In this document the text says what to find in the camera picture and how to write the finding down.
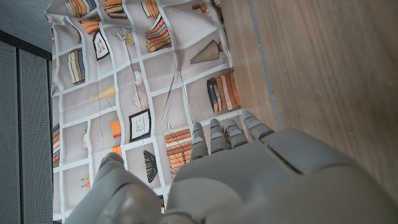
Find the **wooden surface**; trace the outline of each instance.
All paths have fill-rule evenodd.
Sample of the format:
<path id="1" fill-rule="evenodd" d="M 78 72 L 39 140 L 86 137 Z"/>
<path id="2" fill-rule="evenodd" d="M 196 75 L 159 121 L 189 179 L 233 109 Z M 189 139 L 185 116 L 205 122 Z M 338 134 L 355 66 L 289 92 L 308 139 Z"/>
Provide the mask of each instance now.
<path id="1" fill-rule="evenodd" d="M 249 110 L 262 122 L 275 129 L 276 125 L 269 102 L 269 94 L 265 86 L 264 72 L 252 20 L 250 14 L 248 16 L 248 5 L 234 1 L 239 4 L 239 7 L 233 7 L 232 2 L 225 2 L 228 2 L 228 4 L 222 5 L 223 14 L 233 17 L 233 19 L 225 19 L 228 20 L 225 22 L 225 26 L 233 58 L 236 85 L 240 98 L 244 99 L 241 100 L 242 108 Z"/>
<path id="2" fill-rule="evenodd" d="M 282 127 L 349 155 L 398 202 L 398 2 L 252 6 Z M 274 128 L 248 1 L 222 7 L 242 106 Z"/>

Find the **perforated metal panel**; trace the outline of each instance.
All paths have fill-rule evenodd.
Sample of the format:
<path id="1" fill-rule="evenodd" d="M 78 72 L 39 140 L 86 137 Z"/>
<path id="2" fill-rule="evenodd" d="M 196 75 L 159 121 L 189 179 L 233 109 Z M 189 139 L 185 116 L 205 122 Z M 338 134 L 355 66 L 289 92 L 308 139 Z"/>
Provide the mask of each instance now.
<path id="1" fill-rule="evenodd" d="M 0 42 L 0 223 L 20 223 L 16 48 Z"/>
<path id="2" fill-rule="evenodd" d="M 19 55 L 24 222 L 52 223 L 47 62 L 23 50 Z"/>

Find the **white shelf grid line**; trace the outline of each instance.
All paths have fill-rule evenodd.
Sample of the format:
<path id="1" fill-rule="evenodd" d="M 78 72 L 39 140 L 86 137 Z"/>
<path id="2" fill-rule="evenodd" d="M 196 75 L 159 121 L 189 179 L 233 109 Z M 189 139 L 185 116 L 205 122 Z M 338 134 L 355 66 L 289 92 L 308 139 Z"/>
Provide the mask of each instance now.
<path id="1" fill-rule="evenodd" d="M 63 172 L 60 171 L 60 202 L 61 202 L 61 215 L 65 217 L 65 196 L 63 194 Z"/>
<path id="2" fill-rule="evenodd" d="M 173 33 L 172 26 L 170 25 L 169 20 L 166 18 L 166 14 L 163 11 L 163 6 L 160 3 L 160 1 L 159 0 L 155 0 L 155 1 L 156 1 L 157 8 L 159 10 L 159 13 L 162 15 L 164 23 L 167 26 L 167 32 L 169 33 L 170 40 L 172 41 L 172 47 L 171 48 L 172 48 L 172 50 L 174 50 L 175 46 L 177 45 L 177 42 L 175 41 L 175 38 L 174 38 L 174 33 Z"/>
<path id="3" fill-rule="evenodd" d="M 97 7 L 95 9 L 98 11 L 98 16 L 101 19 L 101 22 L 105 21 L 104 15 L 102 15 L 102 12 L 100 10 L 100 2 L 98 0 L 95 0 L 95 4 L 97 5 Z"/>
<path id="4" fill-rule="evenodd" d="M 130 142 L 130 143 L 124 144 L 124 145 L 121 146 L 121 149 L 122 149 L 122 151 L 128 151 L 128 150 L 140 147 L 140 146 L 145 146 L 147 144 L 153 143 L 154 141 L 156 141 L 155 136 L 151 136 L 149 138 L 145 138 L 145 139 L 141 139 L 141 140 L 138 140 L 138 141 L 134 141 L 134 142 Z"/>
<path id="5" fill-rule="evenodd" d="M 205 125 L 209 125 L 210 121 L 212 119 L 217 119 L 218 121 L 223 121 L 223 120 L 230 119 L 230 118 L 233 118 L 233 117 L 239 116 L 239 115 L 242 115 L 242 109 L 238 109 L 236 111 L 227 112 L 225 114 L 221 114 L 221 115 L 215 116 L 213 118 L 204 119 L 203 121 L 199 121 L 199 123 L 202 126 L 205 126 Z"/>
<path id="6" fill-rule="evenodd" d="M 83 47 L 83 44 L 78 44 L 78 45 L 71 46 L 70 48 L 68 48 L 68 49 L 66 49 L 66 50 L 63 50 L 63 51 L 57 53 L 57 54 L 55 55 L 55 57 L 62 56 L 62 55 L 64 55 L 64 54 L 67 54 L 67 53 L 71 52 L 72 50 L 80 49 L 80 48 L 82 48 L 82 47 Z"/>
<path id="7" fill-rule="evenodd" d="M 125 143 L 125 140 L 126 140 L 126 138 L 125 138 L 126 127 L 124 126 L 123 115 L 122 115 L 122 111 L 121 111 L 121 108 L 120 108 L 120 99 L 119 99 L 120 92 L 119 92 L 119 87 L 118 87 L 118 76 L 117 76 L 116 73 L 114 74 L 114 81 L 113 82 L 114 82 L 114 88 L 115 88 L 116 93 L 117 93 L 115 95 L 115 97 L 116 97 L 116 99 L 115 99 L 115 104 L 116 104 L 115 108 L 116 108 L 116 113 L 118 114 L 120 129 L 121 129 L 121 132 L 122 132 L 122 135 L 120 137 L 121 138 L 120 139 L 120 145 L 122 146 Z M 124 160 L 124 168 L 127 170 L 128 164 L 127 164 L 126 152 L 124 152 L 122 149 L 121 149 L 121 152 L 122 152 L 122 158 Z"/>
<path id="8" fill-rule="evenodd" d="M 63 101 L 63 95 L 60 95 L 60 99 L 58 102 L 59 110 L 62 109 L 62 101 Z M 61 166 L 63 166 L 63 156 L 65 155 L 65 153 L 64 153 L 65 149 L 63 146 L 63 116 L 62 116 L 61 111 L 60 111 L 59 124 L 60 124 L 60 162 L 58 164 L 61 167 Z"/>
<path id="9" fill-rule="evenodd" d="M 94 172 L 94 168 L 93 168 L 93 148 L 91 146 L 91 142 L 90 142 L 90 130 L 91 130 L 91 120 L 89 119 L 87 121 L 87 132 L 86 132 L 86 144 L 87 144 L 87 153 L 88 153 L 88 159 L 89 159 L 89 163 L 88 163 L 88 173 L 90 176 L 90 186 L 93 185 L 93 181 L 94 181 L 94 176 L 93 176 L 93 172 Z"/>
<path id="10" fill-rule="evenodd" d="M 59 79 L 59 75 L 60 75 L 60 58 L 57 56 L 56 62 L 55 62 L 55 75 L 54 75 L 54 82 L 57 83 L 57 87 L 60 90 L 58 93 L 60 93 L 62 90 L 65 89 L 65 87 L 62 85 L 62 83 L 60 82 Z"/>
<path id="11" fill-rule="evenodd" d="M 144 62 L 142 60 L 140 60 L 139 65 L 141 68 L 142 79 L 144 80 L 144 85 L 145 85 L 145 89 L 146 89 L 147 96 L 148 96 L 149 84 L 148 84 L 147 74 L 146 74 L 145 67 L 144 67 Z M 151 121 L 150 136 L 152 136 L 154 138 L 155 137 L 155 113 L 154 113 L 155 110 L 154 110 L 154 104 L 152 101 L 152 97 L 148 96 L 148 103 L 149 103 L 149 111 L 151 111 L 151 113 L 150 113 L 150 121 Z M 156 160 L 157 170 L 158 170 L 157 173 L 158 173 L 159 179 L 160 179 L 160 187 L 163 189 L 165 187 L 165 180 L 164 180 L 163 170 L 162 170 L 162 161 L 160 160 L 159 148 L 157 147 L 156 139 L 154 139 L 154 140 L 155 141 L 152 141 L 152 144 L 154 146 L 154 151 L 155 151 L 155 160 Z"/>
<path id="12" fill-rule="evenodd" d="M 87 85 L 89 85 L 89 84 L 92 84 L 92 83 L 98 82 L 98 81 L 100 81 L 100 80 L 102 80 L 102 79 L 104 79 L 104 78 L 110 77 L 110 76 L 113 75 L 113 74 L 114 74 L 114 70 L 111 70 L 110 72 L 107 72 L 107 73 L 105 73 L 104 75 L 95 76 L 93 79 L 90 79 L 90 80 L 88 80 L 88 81 L 85 81 L 85 82 L 82 83 L 82 84 L 75 85 L 74 87 L 68 88 L 68 89 L 63 90 L 63 91 L 59 91 L 58 93 L 54 93 L 54 96 L 60 96 L 61 94 L 64 95 L 64 94 L 66 94 L 66 93 L 70 93 L 71 91 L 78 90 L 78 89 L 83 88 L 83 87 L 85 87 L 85 86 L 87 86 Z"/>
<path id="13" fill-rule="evenodd" d="M 85 158 L 85 159 L 80 159 L 80 160 L 75 161 L 75 162 L 70 162 L 70 163 L 64 164 L 63 165 L 63 170 L 68 170 L 68 169 L 72 169 L 72 168 L 75 168 L 75 167 L 78 167 L 78 166 L 81 166 L 81 165 L 88 164 L 89 161 L 90 160 L 88 158 Z"/>
<path id="14" fill-rule="evenodd" d="M 93 172 L 94 172 L 93 156 L 92 155 L 88 155 L 88 176 L 90 178 L 90 188 L 93 187 L 93 181 L 94 181 Z"/>
<path id="15" fill-rule="evenodd" d="M 107 43 L 106 45 L 108 46 L 109 54 L 111 56 L 111 61 L 112 61 L 112 71 L 114 71 L 116 68 L 116 62 L 114 60 L 114 54 L 113 54 L 113 51 L 111 48 L 111 43 L 109 42 L 108 38 L 105 35 L 103 24 L 104 24 L 103 22 L 99 23 L 99 30 L 101 31 L 101 34 L 102 34 L 103 39 L 105 40 L 105 43 Z"/>
<path id="16" fill-rule="evenodd" d="M 193 120 L 192 120 L 192 116 L 191 116 L 191 111 L 189 109 L 186 85 L 184 85 L 182 88 L 182 98 L 183 98 L 183 103 L 184 103 L 185 116 L 187 117 L 188 125 L 191 126 L 191 125 L 193 125 Z"/>
<path id="17" fill-rule="evenodd" d="M 193 0 L 180 0 L 178 3 L 164 4 L 163 7 L 166 7 L 166 6 L 178 6 L 179 4 L 185 4 L 185 3 L 190 2 L 190 1 L 193 1 Z"/>
<path id="18" fill-rule="evenodd" d="M 53 221 L 57 221 L 57 220 L 61 220 L 61 219 L 62 219 L 62 213 L 59 214 L 59 215 L 53 215 L 53 216 L 52 216 L 52 220 L 53 220 Z"/>
<path id="19" fill-rule="evenodd" d="M 157 196 L 160 196 L 160 195 L 162 195 L 162 194 L 163 194 L 163 189 L 162 189 L 162 188 L 159 188 L 159 189 L 153 189 L 153 191 L 155 192 L 155 194 L 156 194 Z"/>
<path id="20" fill-rule="evenodd" d="M 134 39 L 134 46 L 136 47 L 136 52 L 137 52 L 137 58 L 140 60 L 141 58 L 141 50 L 139 49 L 139 42 L 138 42 L 138 37 L 137 37 L 137 31 L 136 31 L 136 25 L 132 19 L 132 16 L 130 12 L 128 11 L 126 7 L 126 0 L 122 0 L 122 7 L 124 10 L 124 13 L 126 13 L 127 18 L 129 19 L 130 25 L 131 25 L 131 33 L 132 33 L 132 38 Z"/>
<path id="21" fill-rule="evenodd" d="M 61 169 L 61 166 L 57 166 L 57 167 L 55 167 L 55 168 L 53 168 L 52 169 L 52 173 L 53 174 L 56 174 L 57 172 L 60 172 L 62 169 Z"/>
<path id="22" fill-rule="evenodd" d="M 188 80 L 184 81 L 183 83 L 174 84 L 173 87 L 172 87 L 172 90 L 181 88 L 184 85 L 188 85 L 189 83 L 194 82 L 194 81 L 196 81 L 196 80 L 198 80 L 200 78 L 206 77 L 206 76 L 208 76 L 208 75 L 210 75 L 212 73 L 219 72 L 221 70 L 228 69 L 228 68 L 230 68 L 230 66 L 227 63 L 224 63 L 224 64 L 219 65 L 217 67 L 211 68 L 211 69 L 209 69 L 209 70 L 207 70 L 205 72 L 202 72 L 202 73 L 199 73 L 198 75 L 195 75 L 192 78 L 189 78 Z M 158 96 L 158 95 L 167 93 L 169 90 L 170 90 L 170 87 L 165 87 L 165 88 L 150 92 L 150 96 L 151 97 Z"/>
<path id="23" fill-rule="evenodd" d="M 112 108 L 106 108 L 105 110 L 101 110 L 101 111 L 99 111 L 97 113 L 94 113 L 92 115 L 85 116 L 84 118 L 76 119 L 74 121 L 65 123 L 65 124 L 63 124 L 63 128 L 67 128 L 67 127 L 70 127 L 70 126 L 73 126 L 73 125 L 76 125 L 76 124 L 80 124 L 80 123 L 86 122 L 88 120 L 97 118 L 97 117 L 99 117 L 101 115 L 104 115 L 106 113 L 109 113 L 109 112 L 112 112 Z"/>
<path id="24" fill-rule="evenodd" d="M 157 173 L 158 173 L 159 179 L 160 179 L 160 188 L 164 189 L 166 187 L 166 183 L 165 183 L 164 176 L 163 176 L 162 161 L 160 160 L 159 148 L 157 147 L 156 139 L 155 139 L 155 141 L 152 142 L 152 145 L 154 146 L 154 151 L 155 151 L 155 160 L 156 160 L 156 166 L 157 166 Z"/>
<path id="25" fill-rule="evenodd" d="M 150 89 L 149 89 L 149 83 L 147 79 L 147 74 L 145 72 L 144 68 L 144 62 L 142 60 L 139 61 L 139 66 L 141 69 L 141 74 L 142 74 L 142 79 L 144 81 L 144 86 L 145 86 L 145 91 L 148 96 L 148 104 L 149 104 L 149 111 L 150 112 L 150 122 L 151 122 L 151 127 L 150 127 L 150 135 L 154 136 L 155 135 L 155 114 L 154 114 L 154 104 L 152 101 L 152 97 L 150 95 Z"/>

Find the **printed stack of books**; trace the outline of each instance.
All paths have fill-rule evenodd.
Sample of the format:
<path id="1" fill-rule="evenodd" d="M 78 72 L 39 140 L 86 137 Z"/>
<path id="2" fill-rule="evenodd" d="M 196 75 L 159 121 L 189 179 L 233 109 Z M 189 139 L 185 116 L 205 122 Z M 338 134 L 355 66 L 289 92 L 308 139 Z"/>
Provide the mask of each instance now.
<path id="1" fill-rule="evenodd" d="M 85 81 L 85 67 L 81 51 L 74 50 L 68 54 L 68 68 L 73 84 Z"/>
<path id="2" fill-rule="evenodd" d="M 65 1 L 69 15 L 81 18 L 94 10 L 97 5 L 94 0 L 67 0 Z"/>
<path id="3" fill-rule="evenodd" d="M 153 17 L 156 19 L 159 17 L 159 9 L 157 8 L 155 0 L 142 1 L 141 6 L 148 18 Z"/>
<path id="4" fill-rule="evenodd" d="M 93 34 L 100 29 L 100 19 L 81 20 L 81 25 L 87 34 Z"/>
<path id="5" fill-rule="evenodd" d="M 123 10 L 122 0 L 105 0 L 104 10 L 110 18 L 127 19 Z"/>
<path id="6" fill-rule="evenodd" d="M 52 142 L 52 167 L 57 167 L 60 163 L 60 124 L 52 129 Z"/>
<path id="7" fill-rule="evenodd" d="M 214 113 L 241 105 L 233 72 L 207 80 L 207 92 Z"/>
<path id="8" fill-rule="evenodd" d="M 147 37 L 148 53 L 159 50 L 172 42 L 162 15 L 157 17 L 155 24 L 150 28 L 150 30 L 145 32 L 145 35 Z"/>
<path id="9" fill-rule="evenodd" d="M 188 126 L 171 129 L 164 133 L 167 155 L 170 159 L 171 174 L 174 179 L 181 166 L 189 163 L 192 138 Z"/>

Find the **orange book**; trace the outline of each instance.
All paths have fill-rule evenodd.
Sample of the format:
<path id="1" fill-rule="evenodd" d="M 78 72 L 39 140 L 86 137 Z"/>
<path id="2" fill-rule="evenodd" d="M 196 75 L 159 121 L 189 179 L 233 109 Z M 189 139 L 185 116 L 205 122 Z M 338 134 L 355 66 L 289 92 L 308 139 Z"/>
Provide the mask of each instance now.
<path id="1" fill-rule="evenodd" d="M 83 26 L 84 29 L 87 29 L 90 26 L 99 25 L 99 22 L 97 22 L 97 21 L 84 21 L 84 22 L 81 23 L 81 25 Z"/>
<path id="2" fill-rule="evenodd" d="M 87 29 L 85 29 L 85 30 L 86 30 L 87 34 L 92 34 L 99 29 L 100 29 L 100 25 L 96 25 L 96 26 L 87 27 Z"/>
<path id="3" fill-rule="evenodd" d="M 79 9 L 77 8 L 76 3 L 73 0 L 69 0 L 69 4 L 72 7 L 73 15 L 76 16 L 76 17 L 80 17 L 79 16 Z"/>
<path id="4" fill-rule="evenodd" d="M 192 145 L 192 141 L 185 142 L 185 143 L 182 143 L 182 144 L 178 144 L 176 146 L 171 146 L 171 147 L 167 148 L 167 152 L 174 152 L 177 149 L 188 147 L 188 146 L 191 146 L 191 145 Z"/>
<path id="5" fill-rule="evenodd" d="M 150 4 L 152 6 L 152 10 L 154 11 L 154 19 L 157 19 L 159 15 L 159 9 L 157 8 L 156 1 L 150 0 Z"/>
<path id="6" fill-rule="evenodd" d="M 59 135 L 60 134 L 60 129 L 58 128 L 57 130 L 55 130 L 53 133 L 52 133 L 52 136 L 57 136 L 57 135 Z"/>
<path id="7" fill-rule="evenodd" d="M 187 152 L 187 151 L 190 151 L 190 150 L 191 150 L 191 146 L 180 147 L 180 148 L 175 149 L 173 151 L 167 151 L 167 155 L 171 156 L 171 155 L 176 154 L 176 153 Z"/>
<path id="8" fill-rule="evenodd" d="M 122 6 L 116 6 L 116 7 L 110 8 L 110 9 L 105 9 L 105 12 L 107 14 L 112 13 L 112 12 L 119 12 L 119 11 L 123 11 L 123 7 Z"/>
<path id="9" fill-rule="evenodd" d="M 60 135 L 57 135 L 57 136 L 53 135 L 52 142 L 57 142 L 59 139 L 60 139 Z"/>
<path id="10" fill-rule="evenodd" d="M 52 159 L 52 163 L 57 162 L 58 160 L 60 160 L 60 155 L 55 156 L 55 157 Z"/>
<path id="11" fill-rule="evenodd" d="M 146 33 L 146 34 L 153 34 L 154 32 L 158 31 L 158 30 L 162 27 L 163 24 L 164 24 L 164 20 L 162 19 L 162 20 L 155 26 L 155 28 L 154 28 L 153 30 L 147 31 L 147 32 L 145 32 L 145 33 Z"/>
<path id="12" fill-rule="evenodd" d="M 81 13 L 83 13 L 83 15 L 87 14 L 85 3 L 82 0 L 77 0 L 77 3 L 80 5 Z"/>
<path id="13" fill-rule="evenodd" d="M 189 138 L 189 137 L 191 137 L 191 133 L 183 134 L 183 135 L 181 135 L 181 136 L 176 136 L 175 138 L 166 139 L 166 142 L 167 142 L 167 143 L 171 143 L 171 142 L 183 140 L 183 139 Z"/>
<path id="14" fill-rule="evenodd" d="M 81 11 L 81 7 L 80 7 L 79 3 L 77 2 L 77 0 L 71 0 L 71 2 L 73 2 L 73 5 L 76 7 L 77 16 L 81 17 L 82 11 Z"/>
<path id="15" fill-rule="evenodd" d="M 207 10 L 206 5 L 205 4 L 201 4 L 200 5 L 200 10 L 201 10 L 201 13 L 206 13 L 206 10 Z"/>
<path id="16" fill-rule="evenodd" d="M 229 77 L 231 79 L 232 92 L 236 101 L 236 106 L 239 106 L 241 104 L 241 100 L 239 99 L 238 88 L 236 88 L 234 73 L 231 73 Z"/>
<path id="17" fill-rule="evenodd" d="M 168 134 L 168 135 L 165 136 L 165 138 L 166 139 L 170 139 L 170 138 L 174 138 L 176 136 L 181 136 L 181 135 L 188 134 L 188 133 L 190 133 L 190 130 L 186 129 L 186 130 L 179 131 L 179 132 L 176 132 L 176 133 L 173 133 L 173 134 Z"/>
<path id="18" fill-rule="evenodd" d="M 217 77 L 216 82 L 217 82 L 218 92 L 220 93 L 221 108 L 222 108 L 222 110 L 228 110 L 228 106 L 226 105 L 226 100 L 225 100 L 223 81 L 221 80 L 221 77 Z"/>
<path id="19" fill-rule="evenodd" d="M 148 12 L 150 16 L 154 16 L 154 12 L 152 10 L 152 6 L 150 4 L 150 0 L 145 0 L 145 5 L 147 6 Z"/>
<path id="20" fill-rule="evenodd" d="M 164 27 L 164 29 L 163 29 L 160 33 L 158 33 L 158 34 L 156 34 L 156 35 L 152 35 L 152 36 L 147 36 L 147 40 L 151 40 L 151 39 L 154 39 L 154 38 L 157 38 L 157 37 L 161 37 L 161 36 L 163 36 L 167 31 L 168 31 L 168 30 L 167 30 L 167 27 Z"/>
<path id="21" fill-rule="evenodd" d="M 120 146 L 114 146 L 114 147 L 112 147 L 112 151 L 113 151 L 113 152 L 116 152 L 116 153 L 119 154 L 121 157 L 123 157 L 123 156 L 122 156 L 122 149 L 120 148 Z"/>
<path id="22" fill-rule="evenodd" d="M 182 158 L 182 152 L 179 152 L 179 153 L 176 153 L 176 154 L 173 154 L 173 155 L 169 155 L 169 158 L 170 158 L 170 159 L 179 159 L 179 158 Z"/>
<path id="23" fill-rule="evenodd" d="M 227 90 L 228 90 L 229 99 L 231 100 L 232 107 L 234 108 L 236 106 L 236 101 L 235 101 L 234 93 L 232 92 L 232 85 L 231 85 L 230 76 L 231 76 L 231 74 L 226 74 L 225 75 L 225 82 L 226 82 L 226 87 L 227 87 Z"/>
<path id="24" fill-rule="evenodd" d="M 127 19 L 126 13 L 109 13 L 108 16 L 112 19 Z"/>
<path id="25" fill-rule="evenodd" d="M 150 49 L 151 47 L 154 47 L 154 46 L 156 46 L 157 44 L 163 43 L 163 42 L 165 42 L 165 41 L 167 41 L 167 40 L 169 40 L 169 39 L 170 39 L 169 34 L 164 34 L 164 36 L 163 36 L 162 38 L 152 41 L 151 43 L 147 44 L 146 47 L 147 47 L 148 49 Z"/>
<path id="26" fill-rule="evenodd" d="M 118 6 L 122 6 L 122 4 L 114 4 L 114 5 L 110 5 L 110 6 L 104 6 L 104 9 L 111 9 L 113 7 L 118 7 Z"/>
<path id="27" fill-rule="evenodd" d="M 167 39 L 167 40 L 165 40 L 165 41 L 163 41 L 163 42 L 161 42 L 161 43 L 158 43 L 158 44 L 156 44 L 155 46 L 153 46 L 153 47 L 151 47 L 150 49 L 148 49 L 148 53 L 152 53 L 152 52 L 154 52 L 154 51 L 156 51 L 156 50 L 159 50 L 159 49 L 161 49 L 162 47 L 164 47 L 164 46 L 166 46 L 166 45 L 169 45 L 169 44 L 171 44 L 172 43 L 172 40 L 170 39 L 170 37 Z"/>
<path id="28" fill-rule="evenodd" d="M 122 129 L 120 127 L 120 122 L 119 121 L 112 121 L 111 122 L 111 129 L 112 129 L 112 135 L 113 138 L 119 137 L 122 135 Z"/>
<path id="29" fill-rule="evenodd" d="M 122 0 L 105 0 L 105 6 L 111 6 L 114 4 L 122 4 Z"/>

